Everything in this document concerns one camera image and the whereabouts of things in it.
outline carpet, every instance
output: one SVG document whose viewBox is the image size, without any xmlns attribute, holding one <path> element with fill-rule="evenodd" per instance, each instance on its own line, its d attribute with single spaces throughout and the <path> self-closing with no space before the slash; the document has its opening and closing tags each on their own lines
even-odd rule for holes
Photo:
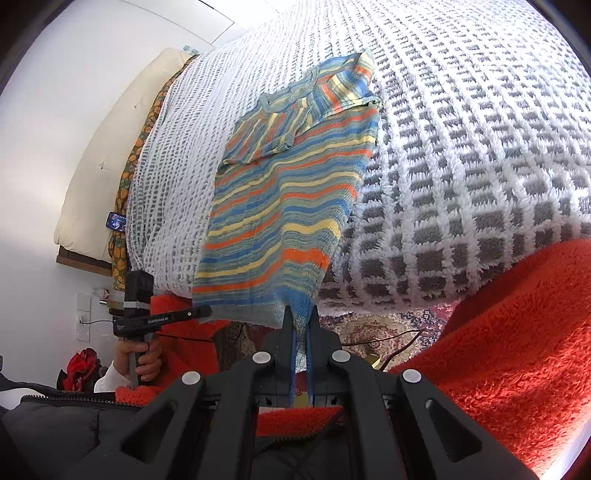
<svg viewBox="0 0 591 480">
<path fill-rule="evenodd" d="M 320 326 L 336 332 L 343 344 L 385 339 L 400 335 L 407 330 L 425 329 L 410 347 L 391 360 L 388 366 L 394 367 L 424 351 L 437 341 L 456 305 L 456 303 L 442 303 L 430 309 L 415 309 L 406 313 L 383 315 L 349 313 L 341 316 L 321 316 Z M 218 331 L 213 340 L 216 344 L 220 371 L 228 370 L 238 360 L 258 351 L 265 335 L 270 331 L 272 329 L 269 327 L 241 322 L 232 322 Z M 370 354 L 378 355 L 380 365 L 389 354 L 410 342 L 416 333 L 404 333 L 395 339 L 346 346 L 344 349 L 363 358 Z"/>
</svg>

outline wall socket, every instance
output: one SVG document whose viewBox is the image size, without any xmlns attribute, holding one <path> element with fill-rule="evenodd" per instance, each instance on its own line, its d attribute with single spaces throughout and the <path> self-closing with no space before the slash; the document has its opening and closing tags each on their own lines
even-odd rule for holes
<svg viewBox="0 0 591 480">
<path fill-rule="evenodd" d="M 76 312 L 76 340 L 90 342 L 90 312 Z"/>
</svg>

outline red bag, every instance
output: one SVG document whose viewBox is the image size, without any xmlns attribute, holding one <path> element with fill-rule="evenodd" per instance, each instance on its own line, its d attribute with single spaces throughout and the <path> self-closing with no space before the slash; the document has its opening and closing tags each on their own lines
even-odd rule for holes
<svg viewBox="0 0 591 480">
<path fill-rule="evenodd" d="M 67 376 L 63 379 L 62 390 L 86 391 L 85 384 L 98 372 L 100 362 L 92 348 L 85 348 L 68 362 Z"/>
</svg>

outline zipper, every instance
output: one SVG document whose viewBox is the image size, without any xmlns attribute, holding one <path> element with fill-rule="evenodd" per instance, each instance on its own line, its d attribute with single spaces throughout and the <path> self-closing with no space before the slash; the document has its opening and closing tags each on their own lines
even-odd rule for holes
<svg viewBox="0 0 591 480">
<path fill-rule="evenodd" d="M 135 405 L 132 403 L 123 403 L 112 400 L 104 400 L 102 398 L 84 397 L 82 395 L 67 395 L 65 397 L 42 397 L 41 395 L 23 395 L 23 397 L 21 398 L 21 403 L 23 402 L 45 403 L 48 405 L 54 405 L 59 407 L 85 406 L 102 408 L 104 410 L 115 409 L 133 412 L 139 411 L 143 408 L 142 405 Z"/>
</svg>

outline white textured bedspread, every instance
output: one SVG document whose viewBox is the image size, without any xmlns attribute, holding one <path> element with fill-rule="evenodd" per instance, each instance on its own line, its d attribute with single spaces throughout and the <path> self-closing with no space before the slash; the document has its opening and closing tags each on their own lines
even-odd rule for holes
<svg viewBox="0 0 591 480">
<path fill-rule="evenodd" d="M 322 60 L 369 47 L 382 121 L 317 299 L 324 311 L 454 300 L 591 234 L 591 82 L 521 0 L 304 0 L 179 76 L 128 208 L 133 268 L 190 296 L 234 122 Z"/>
</svg>

